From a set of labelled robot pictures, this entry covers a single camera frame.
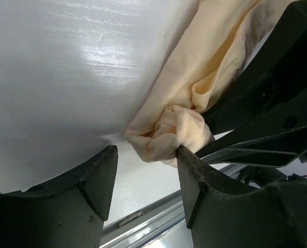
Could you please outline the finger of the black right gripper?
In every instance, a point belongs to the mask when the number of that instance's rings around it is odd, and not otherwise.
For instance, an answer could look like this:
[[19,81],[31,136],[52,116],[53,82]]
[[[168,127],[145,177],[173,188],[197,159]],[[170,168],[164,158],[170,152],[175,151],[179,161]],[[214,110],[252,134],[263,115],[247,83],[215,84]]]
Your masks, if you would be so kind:
[[307,153],[307,88],[288,102],[205,146],[208,164],[283,167]]
[[288,5],[245,70],[203,114],[216,135],[235,130],[307,87],[307,1]]

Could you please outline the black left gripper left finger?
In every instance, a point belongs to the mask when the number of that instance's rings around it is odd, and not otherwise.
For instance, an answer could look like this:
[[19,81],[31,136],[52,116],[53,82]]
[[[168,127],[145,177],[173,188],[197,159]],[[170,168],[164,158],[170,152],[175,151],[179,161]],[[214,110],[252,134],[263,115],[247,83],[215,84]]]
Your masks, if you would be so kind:
[[117,164],[109,145],[25,192],[0,193],[0,247],[99,247]]

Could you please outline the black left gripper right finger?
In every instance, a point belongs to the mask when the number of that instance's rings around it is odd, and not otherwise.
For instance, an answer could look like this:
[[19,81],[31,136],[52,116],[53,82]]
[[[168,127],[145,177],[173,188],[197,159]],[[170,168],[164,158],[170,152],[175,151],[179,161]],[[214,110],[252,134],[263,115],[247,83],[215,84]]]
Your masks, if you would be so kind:
[[307,179],[278,170],[260,188],[177,151],[183,208],[195,247],[307,247]]

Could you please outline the peach underwear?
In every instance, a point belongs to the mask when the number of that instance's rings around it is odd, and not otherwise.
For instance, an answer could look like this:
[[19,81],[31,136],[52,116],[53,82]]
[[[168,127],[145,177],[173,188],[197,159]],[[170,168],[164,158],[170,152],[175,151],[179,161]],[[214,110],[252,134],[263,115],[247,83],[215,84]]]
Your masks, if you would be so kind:
[[176,151],[213,141],[202,113],[222,97],[289,1],[199,1],[125,138],[147,163],[176,167]]

